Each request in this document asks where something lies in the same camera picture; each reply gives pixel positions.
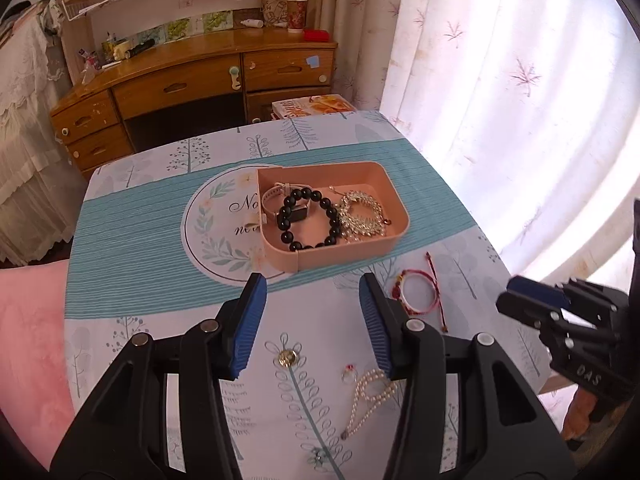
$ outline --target pink cushion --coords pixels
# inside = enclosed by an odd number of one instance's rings
[[[68,260],[0,270],[0,410],[49,468],[74,418],[65,371]]]

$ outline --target lace curtain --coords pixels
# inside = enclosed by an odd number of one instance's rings
[[[86,182],[56,142],[49,110],[69,90],[54,4],[35,7],[0,49],[0,260],[39,260],[73,236]]]
[[[508,269],[628,288],[640,43],[615,0],[316,0],[335,91],[380,108]]]

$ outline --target black bead bracelet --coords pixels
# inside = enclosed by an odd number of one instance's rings
[[[311,199],[313,202],[319,202],[320,207],[324,209],[326,215],[329,217],[329,235],[324,239],[324,242],[320,242],[316,247],[325,247],[336,244],[336,238],[341,236],[340,220],[338,219],[338,210],[331,204],[331,200],[328,198],[322,198],[322,193],[319,191],[312,191],[309,187],[303,187],[302,189],[294,189],[291,194],[285,197],[282,207],[276,216],[278,223],[278,229],[283,231],[280,235],[282,243],[289,245],[289,251],[302,251],[304,249],[313,249],[313,246],[303,246],[300,242],[293,239],[293,233],[289,231],[291,222],[289,217],[291,211],[296,202],[300,199]]]

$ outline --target red string bracelet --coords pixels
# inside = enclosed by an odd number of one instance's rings
[[[440,288],[438,287],[438,278],[436,276],[436,269],[433,266],[433,262],[431,261],[431,255],[429,253],[426,254],[425,258],[429,263],[429,266],[431,267],[431,273],[433,274],[433,276],[431,276],[428,272],[425,272],[424,270],[405,269],[398,275],[398,278],[396,279],[396,283],[394,284],[394,288],[391,290],[391,296],[395,300],[398,300],[400,302],[400,304],[404,307],[404,309],[407,311],[407,313],[410,316],[428,314],[434,308],[436,307],[439,308],[440,320],[442,322],[441,330],[444,333],[447,333],[449,329],[447,328],[447,323],[444,319],[444,310],[442,308],[442,301],[440,299]],[[409,304],[409,302],[406,300],[406,297],[404,296],[405,278],[410,274],[416,274],[417,276],[422,276],[433,287],[433,301],[431,301],[431,304],[428,306],[427,310],[416,310],[414,307],[412,307]]]

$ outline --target wooden desk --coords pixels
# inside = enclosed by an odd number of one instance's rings
[[[127,120],[143,114],[238,93],[245,121],[255,123],[270,119],[273,101],[328,94],[336,46],[272,28],[165,43],[74,86],[51,110],[51,120],[89,178],[98,166],[134,152]]]

